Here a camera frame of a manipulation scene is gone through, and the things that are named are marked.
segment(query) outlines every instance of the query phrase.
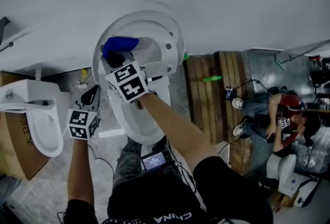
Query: toilet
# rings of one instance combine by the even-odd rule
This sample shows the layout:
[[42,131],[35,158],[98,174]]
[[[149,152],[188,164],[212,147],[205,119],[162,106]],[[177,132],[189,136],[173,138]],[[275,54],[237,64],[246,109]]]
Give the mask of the toilet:
[[281,158],[272,154],[266,164],[267,178],[279,181],[278,191],[293,197],[302,183],[304,176],[294,173],[296,156],[289,154]]
[[138,101],[124,103],[109,87],[105,76],[114,69],[102,59],[102,46],[110,37],[150,39],[149,46],[131,51],[134,60],[143,68],[148,78],[148,88],[157,93],[168,105],[170,102],[169,78],[182,64],[185,42],[182,30],[169,11],[153,8],[129,13],[113,22],[100,37],[93,55],[92,72],[96,84],[106,91],[115,118],[126,135],[134,141],[151,145],[159,142],[164,133],[148,111]]
[[63,150],[70,104],[70,93],[50,82],[26,79],[0,88],[0,111],[26,113],[33,143],[48,157]]

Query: floor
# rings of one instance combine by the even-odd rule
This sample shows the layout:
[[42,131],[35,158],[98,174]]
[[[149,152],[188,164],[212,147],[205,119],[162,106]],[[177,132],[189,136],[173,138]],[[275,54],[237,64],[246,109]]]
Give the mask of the floor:
[[[314,89],[309,84],[308,73],[312,68],[308,57],[300,57],[285,64],[286,70],[275,62],[275,54],[282,60],[288,58],[288,53],[275,53],[273,51],[249,50],[246,52],[250,65],[251,77],[261,81],[266,88],[287,86],[295,90],[304,103],[315,99]],[[262,93],[265,89],[253,83],[255,93]],[[259,139],[253,139],[252,171],[250,177],[262,181],[266,177],[266,162],[272,154],[272,145]]]
[[[62,91],[71,93],[71,99],[77,92],[77,82],[80,72],[63,74],[46,78],[45,81],[58,83]],[[187,100],[186,82],[183,67],[170,76],[171,106],[181,115],[190,119],[189,105]],[[102,119],[95,136],[90,145],[96,155],[107,160],[115,169],[120,152],[127,142],[124,135],[100,138],[99,133],[110,129],[120,128],[114,117],[111,107],[105,97],[101,94],[100,118]],[[23,223],[45,224],[59,223],[57,212],[65,211],[67,207],[67,178],[69,174],[73,141],[69,137],[64,138],[64,149],[61,155],[52,158],[40,172],[29,182],[22,181],[21,185],[8,200],[15,214]],[[221,149],[225,143],[217,146]],[[142,147],[142,155],[149,151],[150,147]],[[175,156],[188,169],[182,157],[174,150]],[[225,159],[227,153],[224,150],[221,156]],[[107,218],[108,199],[112,189],[112,170],[101,160],[93,160],[90,155],[90,166],[93,177],[95,211],[101,223]]]

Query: man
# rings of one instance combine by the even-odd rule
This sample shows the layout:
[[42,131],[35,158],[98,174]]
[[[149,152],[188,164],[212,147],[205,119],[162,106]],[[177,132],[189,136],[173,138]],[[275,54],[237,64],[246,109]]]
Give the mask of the man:
[[307,145],[320,128],[317,113],[305,111],[298,96],[292,94],[261,94],[254,102],[234,98],[232,105],[246,115],[253,112],[254,119],[245,117],[233,129],[234,136],[256,136],[263,140],[271,140],[274,136],[273,151],[278,152],[287,147],[298,135],[303,135]]
[[[143,95],[139,100],[187,161],[206,212],[177,170],[141,172],[141,146],[129,140],[116,168],[109,219],[104,224],[273,223],[259,187],[229,169],[200,129],[155,94]],[[68,197],[65,224],[97,223],[88,146],[83,140],[74,142]]]

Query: jeans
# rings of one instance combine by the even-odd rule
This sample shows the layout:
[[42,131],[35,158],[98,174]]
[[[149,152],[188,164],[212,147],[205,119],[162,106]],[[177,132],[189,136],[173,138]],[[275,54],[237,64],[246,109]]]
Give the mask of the jeans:
[[[163,139],[153,147],[153,152],[162,152],[167,150],[166,140]],[[116,171],[113,178],[112,190],[119,184],[130,181],[137,177],[143,177],[146,175],[145,171],[142,171],[141,167],[141,148],[142,145],[134,142],[129,138],[126,146],[122,150],[118,163],[116,166]],[[178,168],[169,166],[164,168],[163,173],[168,174],[172,172],[175,176],[182,178],[181,173]]]
[[270,95],[263,93],[257,96],[253,102],[245,100],[242,104],[242,111],[245,115],[249,115],[251,112],[254,114],[253,119],[248,119],[243,123],[243,132],[265,142],[267,141],[266,128],[270,125],[268,114],[268,98]]

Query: wooden pallet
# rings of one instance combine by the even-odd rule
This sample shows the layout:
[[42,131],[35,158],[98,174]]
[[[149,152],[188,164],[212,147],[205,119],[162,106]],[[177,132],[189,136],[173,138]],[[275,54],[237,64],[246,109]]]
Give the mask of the wooden pallet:
[[[220,75],[223,82],[221,89],[225,91],[226,87],[239,87],[246,82],[244,73],[244,65],[241,53],[239,52],[217,52],[214,54],[215,61],[218,61]],[[237,97],[242,99],[248,98],[246,86],[237,88]],[[228,143],[235,140],[233,129],[243,119],[243,113],[233,108],[229,100],[225,101],[225,108],[222,109],[227,117],[227,136],[224,138]],[[239,140],[230,145],[229,163],[232,169],[242,175],[245,175],[251,166],[252,144],[251,140]]]
[[[217,52],[213,55],[190,56],[184,62],[191,120],[212,144],[235,138],[233,128],[243,118],[225,99],[226,87],[237,87],[246,81],[239,52]],[[221,80],[204,82],[203,78],[222,76]],[[237,97],[248,98],[246,86],[237,89]],[[239,140],[230,145],[229,162],[233,170],[246,174],[250,169],[252,145],[250,140]]]
[[190,116],[212,144],[223,141],[219,88],[216,81],[203,78],[216,75],[213,55],[191,56],[184,62]]

